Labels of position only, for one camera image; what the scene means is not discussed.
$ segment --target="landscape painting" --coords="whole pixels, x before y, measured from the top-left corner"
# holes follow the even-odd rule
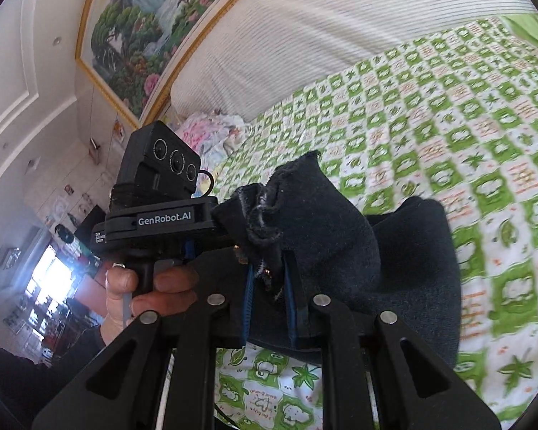
[[[87,0],[79,64],[134,125],[161,74],[215,0]]]

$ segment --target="camera lens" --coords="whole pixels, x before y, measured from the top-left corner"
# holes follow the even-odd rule
[[[158,139],[154,144],[154,155],[158,160],[163,160],[167,155],[167,144],[164,139]]]
[[[184,165],[185,165],[184,154],[181,153],[179,150],[175,150],[171,154],[171,158],[169,160],[169,166],[171,167],[171,170],[174,173],[181,174],[181,172],[184,170]]]
[[[195,165],[190,164],[188,166],[188,179],[193,181],[197,177],[197,171],[195,170]]]

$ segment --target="finger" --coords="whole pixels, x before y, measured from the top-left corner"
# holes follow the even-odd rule
[[[134,271],[122,267],[108,270],[105,277],[106,307],[109,317],[116,324],[123,325],[124,295],[135,291],[137,285],[138,275]]]
[[[175,315],[185,312],[197,300],[197,294],[193,291],[168,294],[154,291],[136,297],[131,303],[134,316],[138,316],[146,310],[155,310],[160,315]]]
[[[138,275],[133,270],[122,267],[110,268],[105,278],[108,299],[121,300],[125,293],[135,291]]]
[[[191,267],[172,267],[154,277],[154,287],[157,291],[174,294],[192,290],[198,280],[199,275]]]

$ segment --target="dark sleeve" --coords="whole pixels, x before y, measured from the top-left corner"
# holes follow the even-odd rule
[[[29,428],[38,412],[104,347],[99,327],[86,330],[50,368],[0,348],[0,399]]]

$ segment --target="green and white bedsheet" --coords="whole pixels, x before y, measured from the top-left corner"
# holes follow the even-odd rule
[[[483,19],[308,85],[257,118],[215,195],[312,149],[363,213],[411,195],[444,205],[462,273],[456,371],[508,428],[538,391],[538,44]],[[245,429],[322,428],[320,369],[248,348],[239,364],[220,353],[225,412]]]

